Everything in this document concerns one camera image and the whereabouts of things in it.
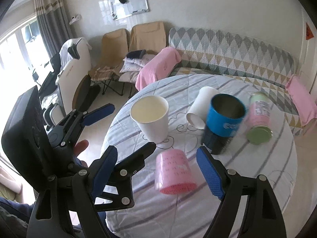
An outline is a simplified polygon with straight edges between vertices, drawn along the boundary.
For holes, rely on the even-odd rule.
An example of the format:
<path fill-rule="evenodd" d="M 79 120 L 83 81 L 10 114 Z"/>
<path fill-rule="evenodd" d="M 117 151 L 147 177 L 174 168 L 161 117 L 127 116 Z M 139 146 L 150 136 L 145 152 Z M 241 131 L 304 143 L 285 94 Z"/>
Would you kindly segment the person's left hand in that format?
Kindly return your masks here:
<path fill-rule="evenodd" d="M 75 145 L 74 149 L 73 149 L 76 162 L 77 162 L 79 165 L 81 165 L 81 166 L 83 166 L 83 167 L 85 167 L 85 168 L 88 167 L 87 163 L 86 163 L 85 161 L 79 160 L 79 159 L 78 159 L 78 156 L 79 156 L 79 154 L 81 154 L 83 151 L 85 151 L 85 150 L 88 148 L 88 146 L 89 146 L 88 140 L 82 140 L 82 141 L 78 142 L 78 143 Z"/>

